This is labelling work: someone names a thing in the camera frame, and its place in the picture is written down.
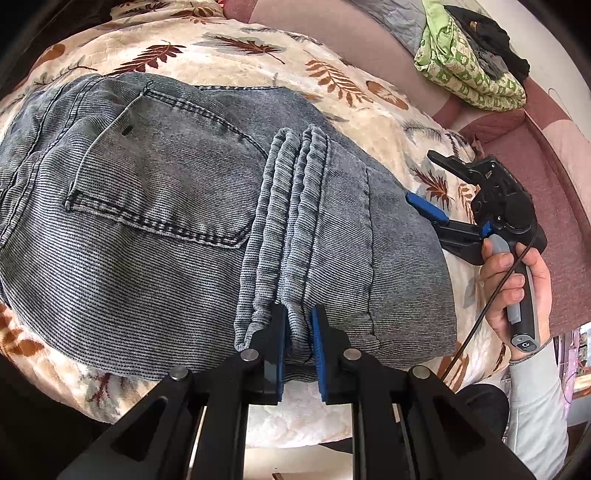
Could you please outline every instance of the finger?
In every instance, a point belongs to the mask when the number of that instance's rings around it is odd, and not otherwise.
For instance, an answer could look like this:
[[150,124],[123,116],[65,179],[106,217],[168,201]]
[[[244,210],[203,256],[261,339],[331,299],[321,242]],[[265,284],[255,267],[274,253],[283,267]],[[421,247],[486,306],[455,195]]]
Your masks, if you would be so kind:
[[[486,279],[484,282],[484,291],[487,298],[492,295],[504,276],[505,272],[501,272]],[[512,290],[513,288],[521,288],[523,285],[525,285],[525,277],[520,273],[513,273],[501,287],[501,291]]]
[[480,279],[486,280],[497,273],[506,272],[513,265],[513,254],[502,253],[488,258],[480,269]]
[[492,256],[492,242],[485,238],[482,242],[482,258],[486,262]]
[[510,290],[502,290],[492,301],[491,308],[488,314],[491,316],[500,314],[503,309],[506,309],[509,305],[514,305],[523,300],[524,291],[523,288],[512,288]]
[[[517,255],[521,255],[523,250],[525,250],[524,244],[517,244],[515,246],[515,252]],[[531,274],[534,277],[550,278],[550,271],[548,270],[548,267],[546,266],[546,263],[544,262],[544,259],[540,255],[540,252],[538,252],[537,248],[531,248],[525,254],[523,263],[530,268]]]

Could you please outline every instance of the hand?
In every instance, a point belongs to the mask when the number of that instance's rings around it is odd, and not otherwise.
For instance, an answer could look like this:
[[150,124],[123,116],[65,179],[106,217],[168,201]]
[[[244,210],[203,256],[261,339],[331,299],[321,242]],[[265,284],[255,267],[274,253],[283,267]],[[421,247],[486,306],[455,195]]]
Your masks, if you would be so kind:
[[[515,248],[517,255],[525,250],[525,245],[517,244]],[[486,298],[489,299],[501,282],[503,276],[513,265],[513,254],[502,253],[492,254],[493,246],[489,239],[482,243],[482,258],[485,263],[480,269],[480,280],[484,282]],[[540,329],[540,342],[543,345],[550,338],[550,309],[552,308],[552,289],[550,286],[550,272],[540,252],[535,248],[530,249],[523,258],[523,263],[531,270],[534,283],[535,300],[538,311],[538,328]],[[525,278],[521,274],[513,273],[507,279],[505,285],[492,302],[491,308],[486,314],[486,321],[499,336],[501,341],[511,350],[511,360],[521,360],[528,356],[511,344],[509,333],[509,320],[507,319],[506,307],[519,303],[523,299],[523,285]]]

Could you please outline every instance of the blanket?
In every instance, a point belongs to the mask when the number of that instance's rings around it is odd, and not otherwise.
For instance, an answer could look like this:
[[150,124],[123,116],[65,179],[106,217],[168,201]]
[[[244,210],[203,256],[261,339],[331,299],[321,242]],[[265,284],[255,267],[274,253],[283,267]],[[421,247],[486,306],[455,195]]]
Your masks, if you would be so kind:
[[[394,85],[347,65],[315,39],[226,20],[213,0],[127,2],[114,8],[112,17],[47,49],[28,77],[1,100],[0,137],[25,97],[89,72],[151,72],[193,85],[285,86],[304,95],[406,188],[455,220],[473,220],[474,188],[426,159],[426,152],[434,149],[470,161],[471,147],[410,105]],[[459,345],[485,299],[477,281],[479,269],[448,253],[445,256]],[[0,306],[0,350],[51,398],[101,421],[114,423],[155,385],[68,358],[4,304]],[[435,358],[425,365],[440,375],[449,362],[450,358]],[[509,352],[485,322],[447,382],[457,391],[508,362]],[[293,447],[350,435],[349,406],[324,405],[315,382],[288,382],[280,405],[251,406],[246,442]]]

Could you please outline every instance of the denim jeans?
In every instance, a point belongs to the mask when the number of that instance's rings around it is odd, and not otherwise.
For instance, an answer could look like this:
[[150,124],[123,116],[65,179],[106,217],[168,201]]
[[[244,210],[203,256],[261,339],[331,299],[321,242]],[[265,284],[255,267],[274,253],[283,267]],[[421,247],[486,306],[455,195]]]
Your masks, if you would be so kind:
[[317,303],[386,365],[455,349],[429,221],[289,89],[80,77],[26,101],[0,189],[3,298],[83,364],[154,380],[215,367],[275,302],[296,377]]

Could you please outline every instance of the gray handle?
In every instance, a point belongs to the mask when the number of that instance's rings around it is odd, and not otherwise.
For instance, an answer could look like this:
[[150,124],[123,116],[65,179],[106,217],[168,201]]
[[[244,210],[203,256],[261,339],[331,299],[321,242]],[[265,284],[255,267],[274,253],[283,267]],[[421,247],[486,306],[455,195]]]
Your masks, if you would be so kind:
[[[493,254],[508,252],[512,253],[514,258],[517,258],[515,244],[509,245],[505,239],[497,234],[493,234],[489,238],[492,241]],[[521,302],[509,305],[506,308],[507,319],[511,324],[511,343],[522,352],[531,353],[540,348],[534,282],[530,268],[527,265],[517,265],[515,272],[521,273],[525,277],[523,286],[525,296]]]

